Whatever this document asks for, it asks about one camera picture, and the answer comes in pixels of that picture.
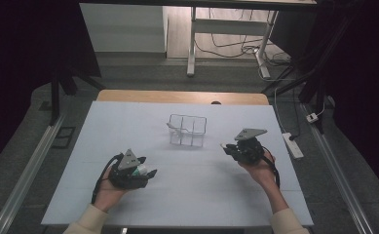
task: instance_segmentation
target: beige sleeve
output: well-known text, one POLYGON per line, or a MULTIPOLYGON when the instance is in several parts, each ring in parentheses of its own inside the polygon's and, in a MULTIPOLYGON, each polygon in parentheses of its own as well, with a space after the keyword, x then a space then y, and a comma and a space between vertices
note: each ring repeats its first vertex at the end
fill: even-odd
POLYGON ((97 234, 106 221, 108 214, 89 204, 83 215, 76 222, 70 223, 64 234, 97 234))
POLYGON ((275 213, 271 217, 271 226, 275 234, 309 234, 290 208, 275 213))

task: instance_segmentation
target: white tabletop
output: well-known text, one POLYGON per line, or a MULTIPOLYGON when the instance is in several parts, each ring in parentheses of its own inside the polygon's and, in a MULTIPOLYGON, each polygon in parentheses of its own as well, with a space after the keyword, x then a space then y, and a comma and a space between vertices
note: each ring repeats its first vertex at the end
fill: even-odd
POLYGON ((313 225, 273 107, 95 101, 42 224, 77 220, 106 163, 131 148, 157 169, 145 188, 128 193, 106 224, 123 227, 256 227, 270 225, 262 188, 219 146, 243 128, 276 157, 281 191, 303 225, 313 225), (170 144, 171 114, 208 118, 203 147, 170 144))

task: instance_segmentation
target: aluminum rail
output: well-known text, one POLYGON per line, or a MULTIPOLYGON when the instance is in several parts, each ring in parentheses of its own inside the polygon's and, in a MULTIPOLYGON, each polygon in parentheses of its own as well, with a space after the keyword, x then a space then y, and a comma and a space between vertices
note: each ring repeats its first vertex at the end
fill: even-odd
MULTIPOLYGON (((308 107, 301 104, 301 110, 304 115, 310 114, 310 111, 308 111, 308 109, 308 107)), ((345 177, 343 170, 341 169, 333 151, 331 150, 331 147, 329 146, 328 140, 326 139, 325 135, 320 134, 315 125, 311 125, 311 131, 317 144, 320 147, 322 156, 325 159, 329 170, 331 171, 332 177, 334 178, 335 183, 341 192, 341 196, 350 210, 350 214, 353 217, 357 229, 362 234, 373 234, 374 231, 369 224, 362 206, 360 205, 360 201, 357 198, 356 194, 353 192, 349 181, 345 177)))
POLYGON ((0 233, 7 233, 14 218, 16 217, 19 207, 22 204, 30 186, 37 175, 38 170, 43 164, 44 158, 46 157, 53 140, 55 139, 57 132, 67 115, 68 107, 71 102, 71 97, 65 97, 62 100, 62 109, 60 115, 58 116, 56 123, 53 126, 49 126, 44 132, 40 142, 38 143, 36 149, 31 155, 30 160, 25 166, 24 171, 19 177, 19 181, 14 187, 12 193, 10 194, 6 204, 0 212, 0 233))

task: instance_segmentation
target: wooden table edge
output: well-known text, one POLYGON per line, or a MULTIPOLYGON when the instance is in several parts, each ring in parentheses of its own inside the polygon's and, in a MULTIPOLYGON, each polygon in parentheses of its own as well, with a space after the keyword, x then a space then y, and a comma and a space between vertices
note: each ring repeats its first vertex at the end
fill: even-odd
POLYGON ((195 104, 211 104, 213 101, 219 101, 221 104, 269 105, 265 95, 252 93, 102 90, 96 100, 195 104))

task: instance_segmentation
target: clear plastic box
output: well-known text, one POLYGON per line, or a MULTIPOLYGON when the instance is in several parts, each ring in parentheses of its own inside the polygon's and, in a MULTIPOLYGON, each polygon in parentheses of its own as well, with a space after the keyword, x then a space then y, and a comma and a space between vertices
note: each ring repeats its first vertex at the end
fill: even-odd
POLYGON ((204 145, 207 118, 172 114, 167 125, 171 135, 171 144, 200 147, 204 145))

